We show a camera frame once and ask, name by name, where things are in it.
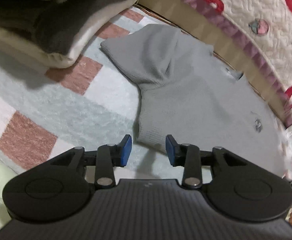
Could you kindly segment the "grey knit sweater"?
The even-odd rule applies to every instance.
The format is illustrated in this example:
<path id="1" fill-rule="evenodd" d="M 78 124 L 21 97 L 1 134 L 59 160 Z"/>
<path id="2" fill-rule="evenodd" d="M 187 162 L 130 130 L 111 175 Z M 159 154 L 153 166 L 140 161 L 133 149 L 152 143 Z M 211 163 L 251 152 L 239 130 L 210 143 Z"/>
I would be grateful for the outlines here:
<path id="1" fill-rule="evenodd" d="M 137 141 L 164 151 L 165 138 L 209 151 L 221 146 L 283 176 L 286 165 L 273 112 L 243 74 L 213 47 L 180 29 L 149 24 L 102 42 L 102 51 L 141 92 Z"/>

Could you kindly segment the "checkered happy dog rug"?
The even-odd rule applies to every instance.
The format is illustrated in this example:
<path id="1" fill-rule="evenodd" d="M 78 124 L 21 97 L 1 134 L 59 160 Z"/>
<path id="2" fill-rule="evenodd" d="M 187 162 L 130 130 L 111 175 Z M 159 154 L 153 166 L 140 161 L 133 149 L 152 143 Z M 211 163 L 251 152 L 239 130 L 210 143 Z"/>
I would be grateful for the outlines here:
<path id="1" fill-rule="evenodd" d="M 75 146 L 136 135 L 140 93 L 100 50 L 158 20 L 136 7 L 111 19 L 70 68 L 43 66 L 0 42 L 0 160 L 24 172 Z"/>

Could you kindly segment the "dark grey folded garment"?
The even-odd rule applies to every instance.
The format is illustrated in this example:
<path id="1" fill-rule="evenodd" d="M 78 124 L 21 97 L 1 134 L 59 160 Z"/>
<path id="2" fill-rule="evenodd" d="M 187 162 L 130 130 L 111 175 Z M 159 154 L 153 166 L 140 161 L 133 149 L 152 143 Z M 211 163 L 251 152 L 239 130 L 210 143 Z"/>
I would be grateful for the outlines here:
<path id="1" fill-rule="evenodd" d="M 46 53 L 65 55 L 90 16 L 126 0 L 0 0 L 0 27 L 31 40 Z"/>

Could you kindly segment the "cream folded ribbed garment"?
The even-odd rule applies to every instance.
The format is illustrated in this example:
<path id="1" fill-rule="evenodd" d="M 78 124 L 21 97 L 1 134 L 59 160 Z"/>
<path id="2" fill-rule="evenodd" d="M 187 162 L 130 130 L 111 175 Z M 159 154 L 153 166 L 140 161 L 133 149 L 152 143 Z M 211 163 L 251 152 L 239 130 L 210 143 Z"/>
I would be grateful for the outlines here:
<path id="1" fill-rule="evenodd" d="M 38 61 L 48 67 L 68 68 L 75 63 L 84 47 L 104 24 L 137 1 L 117 2 L 90 16 L 79 33 L 75 35 L 71 48 L 65 55 L 46 53 L 31 40 L 2 27 L 0 27 L 0 49 L 18 59 Z"/>

